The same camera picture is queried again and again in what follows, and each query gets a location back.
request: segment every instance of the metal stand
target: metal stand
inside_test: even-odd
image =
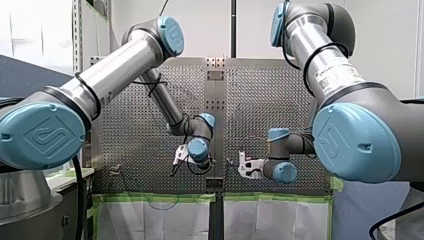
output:
[[[8,240],[59,240],[63,238],[64,227],[69,224],[69,218],[63,214],[62,196],[56,194],[51,203],[33,212],[17,217],[4,219],[0,222],[2,239]]]

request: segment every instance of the pegboard panel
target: pegboard panel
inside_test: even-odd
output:
[[[248,156],[266,157],[266,142],[258,138],[266,138],[268,129],[307,127],[310,97],[300,72],[279,60],[225,59],[224,79],[211,83],[206,60],[191,58],[167,61],[160,70],[184,112],[191,116],[209,112],[217,117],[216,131],[223,136],[216,132],[212,144],[220,164],[212,173],[224,177],[225,191],[328,195],[329,179],[317,159],[294,156],[299,176],[291,185],[244,179],[237,171],[241,147]],[[122,92],[103,110],[94,129],[98,129],[98,144],[92,146],[95,192],[206,192],[205,177],[191,174],[184,165],[175,177],[169,177],[175,149],[183,138],[166,133],[166,123],[144,86],[133,84]],[[219,170],[222,160],[223,172]]]
[[[190,116],[204,110],[205,66],[204,59],[174,59],[160,67],[174,100]],[[147,93],[143,85],[132,84],[102,111],[99,144],[93,145],[99,153],[98,160],[93,158],[99,169],[94,191],[205,192],[205,177],[193,175],[185,164],[169,176],[183,137],[166,132],[166,122]]]
[[[290,185],[245,179],[237,171],[242,148],[246,156],[266,158],[265,139],[270,128],[308,127],[310,96],[301,72],[279,60],[228,59],[226,80],[225,191],[328,195],[329,178],[317,159],[293,156],[298,179]]]

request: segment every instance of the green tape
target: green tape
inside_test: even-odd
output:
[[[155,193],[110,193],[93,195],[93,235],[97,240],[99,229],[99,207],[103,203],[161,202],[161,203],[209,203],[215,201],[215,194],[155,194]]]
[[[332,190],[337,190],[339,192],[343,191],[343,181],[340,180],[340,178],[337,177],[331,177],[330,178],[330,187]]]
[[[283,201],[283,202],[303,202],[303,203],[329,203],[331,196],[301,196],[294,194],[275,194],[275,193],[225,193],[225,201],[243,202],[243,201]]]
[[[204,203],[215,201],[214,194],[154,194],[154,193],[133,193],[125,192],[118,194],[102,194],[94,195],[93,200],[96,202],[162,202],[174,203]]]
[[[332,239],[332,232],[333,232],[333,203],[334,198],[331,197],[331,201],[328,202],[328,223],[327,223],[327,238],[328,240]]]
[[[97,240],[98,229],[99,229],[99,207],[100,202],[93,201],[93,239]]]

